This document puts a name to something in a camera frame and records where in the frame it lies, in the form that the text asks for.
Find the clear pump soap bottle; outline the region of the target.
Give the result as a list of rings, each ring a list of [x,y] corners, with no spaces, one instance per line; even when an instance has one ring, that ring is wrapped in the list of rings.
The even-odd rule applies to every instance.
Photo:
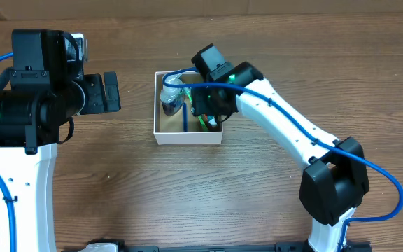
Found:
[[[177,113],[185,100],[185,93],[181,87],[168,87],[163,85],[160,101],[164,114],[172,116]]]

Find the red white toothpaste tube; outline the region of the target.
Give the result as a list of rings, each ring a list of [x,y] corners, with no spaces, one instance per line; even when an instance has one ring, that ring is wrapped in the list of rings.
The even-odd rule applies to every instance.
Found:
[[[207,127],[215,128],[218,126],[216,117],[214,115],[203,115],[204,123]]]

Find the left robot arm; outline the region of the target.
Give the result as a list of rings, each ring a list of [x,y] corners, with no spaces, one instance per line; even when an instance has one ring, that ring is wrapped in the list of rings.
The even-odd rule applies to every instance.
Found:
[[[0,251],[55,251],[53,174],[59,135],[74,117],[120,110],[115,72],[86,74],[87,41],[16,29],[0,75]]]

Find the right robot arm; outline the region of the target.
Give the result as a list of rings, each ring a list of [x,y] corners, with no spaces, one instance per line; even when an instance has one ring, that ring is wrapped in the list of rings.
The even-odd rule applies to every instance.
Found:
[[[296,111],[273,89],[252,64],[234,66],[210,44],[192,59],[206,87],[191,90],[193,114],[250,118],[264,128],[295,160],[302,171],[299,198],[312,217],[311,234],[302,251],[370,251],[368,243],[346,240],[345,221],[369,191],[367,168],[349,157],[320,146],[325,143],[363,157],[362,146],[353,138],[343,141],[329,134]]]

